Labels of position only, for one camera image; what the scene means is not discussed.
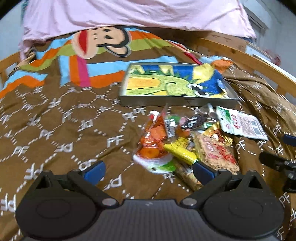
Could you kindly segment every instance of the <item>gray ribbed panel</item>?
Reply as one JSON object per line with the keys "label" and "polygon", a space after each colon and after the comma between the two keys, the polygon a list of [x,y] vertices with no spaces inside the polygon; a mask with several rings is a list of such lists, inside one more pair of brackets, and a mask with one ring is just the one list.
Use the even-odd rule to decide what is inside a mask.
{"label": "gray ribbed panel", "polygon": [[[234,241],[210,229],[195,210],[173,200],[126,200],[105,210],[84,234],[68,241]],[[25,238],[24,241],[35,241]],[[275,237],[260,241],[278,241]]]}

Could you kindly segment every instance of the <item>bed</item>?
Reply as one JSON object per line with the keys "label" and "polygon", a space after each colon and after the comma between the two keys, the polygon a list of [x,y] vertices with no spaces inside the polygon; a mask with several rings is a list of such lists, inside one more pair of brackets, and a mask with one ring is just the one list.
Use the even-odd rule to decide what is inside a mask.
{"label": "bed", "polygon": [[[296,107],[283,97],[286,92],[296,96],[296,83],[239,50],[183,33],[183,44],[191,50],[148,29],[93,28],[34,44],[29,61],[21,61],[15,53],[0,62],[4,82],[0,92],[0,240],[21,238],[15,208],[45,169],[64,174],[102,160],[107,171],[97,186],[119,202],[180,201],[192,193],[174,173],[156,175],[132,161],[147,114],[161,107],[122,107],[118,92],[130,61],[193,64],[201,57],[200,46],[234,61],[223,76],[240,97],[236,109],[255,115],[269,141],[234,137],[231,148],[242,173],[257,170],[282,203],[285,221],[277,232],[279,240],[295,240],[296,195],[283,193],[285,177],[263,166],[258,156],[265,150],[295,162],[295,148],[282,143],[280,135],[296,135]],[[17,67],[7,74],[5,69],[14,63]],[[276,82],[277,91],[240,64]],[[173,106],[169,110],[188,115],[193,111]]]}

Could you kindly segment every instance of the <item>pink sheet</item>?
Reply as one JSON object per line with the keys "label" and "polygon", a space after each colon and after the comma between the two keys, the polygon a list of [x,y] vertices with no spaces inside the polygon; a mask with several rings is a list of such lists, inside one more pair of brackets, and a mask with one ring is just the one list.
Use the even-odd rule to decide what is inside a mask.
{"label": "pink sheet", "polygon": [[105,25],[212,30],[256,37],[238,0],[31,0],[20,48],[26,52],[33,40]]}

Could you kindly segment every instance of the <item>cartoon monkey face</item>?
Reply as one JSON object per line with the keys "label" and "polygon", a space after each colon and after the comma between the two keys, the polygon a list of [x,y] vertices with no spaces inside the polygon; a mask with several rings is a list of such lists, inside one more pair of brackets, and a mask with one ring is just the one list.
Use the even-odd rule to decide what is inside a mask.
{"label": "cartoon monkey face", "polygon": [[76,54],[84,59],[94,57],[98,47],[105,47],[118,57],[126,57],[131,52],[128,46],[130,39],[128,32],[123,28],[110,26],[75,33],[72,46]]}

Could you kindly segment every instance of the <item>green stripe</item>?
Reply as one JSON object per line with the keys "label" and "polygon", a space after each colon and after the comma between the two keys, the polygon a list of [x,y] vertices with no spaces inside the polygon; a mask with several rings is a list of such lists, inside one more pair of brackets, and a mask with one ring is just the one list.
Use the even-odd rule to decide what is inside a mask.
{"label": "green stripe", "polygon": [[[144,38],[144,39],[136,39],[131,41],[131,43],[129,44],[129,47],[131,48],[132,51],[141,51],[141,50],[146,50],[146,49],[150,49],[153,47],[156,48],[163,48],[163,47],[171,47],[172,45],[163,39],[148,39],[148,38]],[[106,52],[106,48],[98,48],[98,52],[97,54],[100,53],[104,53]],[[52,63],[52,61],[57,58],[57,56],[73,56],[76,55],[72,45],[71,44],[66,44],[63,47],[60,48],[60,50],[57,52],[56,56],[50,59],[46,59],[39,67],[33,67],[29,64],[27,65],[23,65],[20,68],[22,70],[27,70],[27,71],[38,71],[38,70],[43,70],[46,69],[47,67],[49,67]]]}

